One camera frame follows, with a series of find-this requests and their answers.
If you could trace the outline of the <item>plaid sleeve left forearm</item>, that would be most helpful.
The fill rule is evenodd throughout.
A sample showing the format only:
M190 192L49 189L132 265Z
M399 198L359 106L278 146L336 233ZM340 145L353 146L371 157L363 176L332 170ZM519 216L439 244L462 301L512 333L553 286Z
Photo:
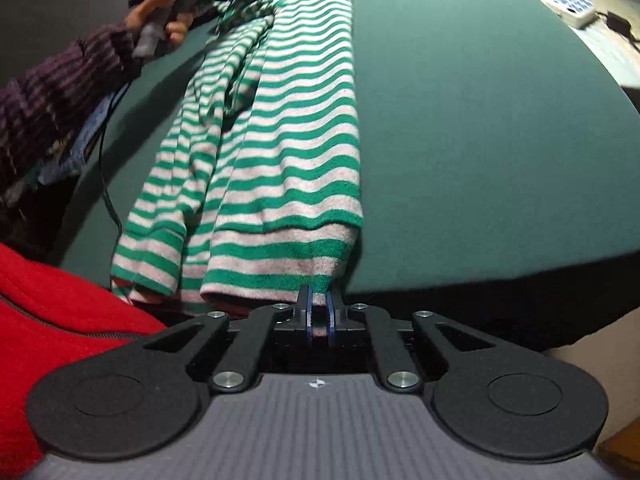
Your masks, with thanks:
M73 41L1 90L1 189L25 177L55 142L78 130L109 93L140 74L134 34L106 25Z

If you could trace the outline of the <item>person's left hand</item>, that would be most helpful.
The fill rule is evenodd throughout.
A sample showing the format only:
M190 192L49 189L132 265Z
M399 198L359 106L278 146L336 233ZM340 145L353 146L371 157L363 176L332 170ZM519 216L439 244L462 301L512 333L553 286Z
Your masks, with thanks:
M142 31L142 27L153 21L157 16L165 15L164 33L171 47L180 47L186 39L186 34L194 21L194 12L176 12L174 6L177 0L143 0L130 9L124 18L127 29L132 34Z

